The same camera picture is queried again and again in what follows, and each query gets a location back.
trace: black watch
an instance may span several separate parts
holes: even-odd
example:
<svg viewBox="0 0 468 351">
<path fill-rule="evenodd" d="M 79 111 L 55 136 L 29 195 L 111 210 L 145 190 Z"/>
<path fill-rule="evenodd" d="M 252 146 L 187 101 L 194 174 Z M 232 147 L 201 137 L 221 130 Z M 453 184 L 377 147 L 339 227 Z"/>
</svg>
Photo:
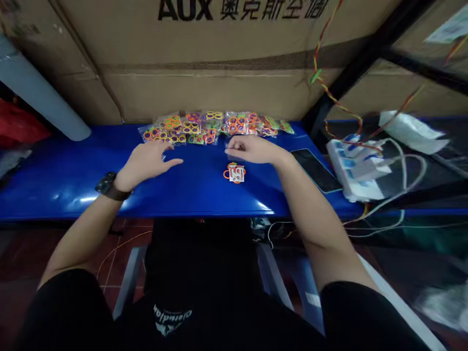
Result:
<svg viewBox="0 0 468 351">
<path fill-rule="evenodd" d="M 114 181 L 116 177 L 117 177 L 117 173 L 107 172 L 106 176 L 103 179 L 101 179 L 101 181 L 96 185 L 95 190 L 98 193 L 101 193 L 107 196 L 108 198 L 111 198 L 112 200 L 116 200 L 116 201 L 126 200 L 128 199 L 128 197 L 130 196 L 132 192 L 125 193 L 116 189 L 114 186 Z"/>
</svg>

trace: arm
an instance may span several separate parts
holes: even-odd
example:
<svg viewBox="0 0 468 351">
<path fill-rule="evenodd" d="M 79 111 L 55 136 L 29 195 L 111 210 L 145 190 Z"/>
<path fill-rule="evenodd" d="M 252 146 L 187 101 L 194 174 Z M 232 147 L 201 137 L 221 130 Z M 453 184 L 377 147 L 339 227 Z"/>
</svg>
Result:
<svg viewBox="0 0 468 351">
<path fill-rule="evenodd" d="M 289 152 L 257 136 L 234 136 L 226 153 L 275 167 L 319 291 L 339 280 L 377 290 L 335 211 Z"/>
<path fill-rule="evenodd" d="M 161 160 L 164 151 L 173 149 L 171 144 L 160 141 L 138 145 L 117 174 L 114 186 L 122 192 L 130 192 L 146 179 L 158 176 L 172 166 L 182 163 L 181 159 L 168 162 Z M 86 268 L 86 262 L 100 247 L 122 203 L 123 201 L 115 201 L 104 195 L 96 198 L 58 243 L 38 288 L 60 272 Z"/>
</svg>

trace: sleeve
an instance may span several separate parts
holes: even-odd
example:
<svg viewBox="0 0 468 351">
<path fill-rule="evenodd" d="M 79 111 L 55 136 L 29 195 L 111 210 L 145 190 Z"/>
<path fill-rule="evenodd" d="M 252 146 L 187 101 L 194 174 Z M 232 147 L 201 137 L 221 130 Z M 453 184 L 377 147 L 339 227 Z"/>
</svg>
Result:
<svg viewBox="0 0 468 351">
<path fill-rule="evenodd" d="M 327 341 L 334 350 L 428 350 L 380 293 L 361 284 L 333 282 L 321 293 Z"/>
<path fill-rule="evenodd" d="M 16 350 L 108 350 L 113 319 L 95 277 L 84 269 L 47 281 L 29 306 Z"/>
</svg>

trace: black metal bar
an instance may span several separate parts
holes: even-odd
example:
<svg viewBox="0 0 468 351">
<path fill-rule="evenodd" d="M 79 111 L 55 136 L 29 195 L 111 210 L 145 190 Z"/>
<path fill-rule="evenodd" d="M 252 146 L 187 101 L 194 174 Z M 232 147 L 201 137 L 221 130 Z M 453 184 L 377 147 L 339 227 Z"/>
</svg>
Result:
<svg viewBox="0 0 468 351">
<path fill-rule="evenodd" d="M 374 62 L 380 58 L 382 49 L 392 45 L 434 2 L 435 0 L 402 0 L 331 85 L 330 92 L 335 98 L 342 98 Z M 333 103 L 324 94 L 302 118 L 304 129 L 312 139 L 320 131 L 323 121 L 332 107 Z"/>
<path fill-rule="evenodd" d="M 382 50 L 382 58 L 419 74 L 420 76 L 426 77 L 437 84 L 468 96 L 468 80 L 463 79 L 461 76 L 418 61 L 406 56 L 402 51 L 391 48 L 384 48 Z"/>
<path fill-rule="evenodd" d="M 429 189 L 416 190 L 408 193 L 383 206 L 379 211 L 404 209 L 408 208 L 410 205 L 421 202 L 434 201 L 466 194 L 468 194 L 468 179 L 463 179 L 453 183 L 441 184 Z"/>
</svg>

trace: smartphone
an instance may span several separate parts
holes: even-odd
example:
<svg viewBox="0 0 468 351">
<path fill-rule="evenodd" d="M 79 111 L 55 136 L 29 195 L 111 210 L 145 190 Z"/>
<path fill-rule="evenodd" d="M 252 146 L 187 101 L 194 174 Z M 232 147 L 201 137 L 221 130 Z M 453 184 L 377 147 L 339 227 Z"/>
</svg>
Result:
<svg viewBox="0 0 468 351">
<path fill-rule="evenodd" d="M 291 151 L 291 154 L 324 194 L 343 189 L 335 176 L 325 168 L 309 149 Z"/>
</svg>

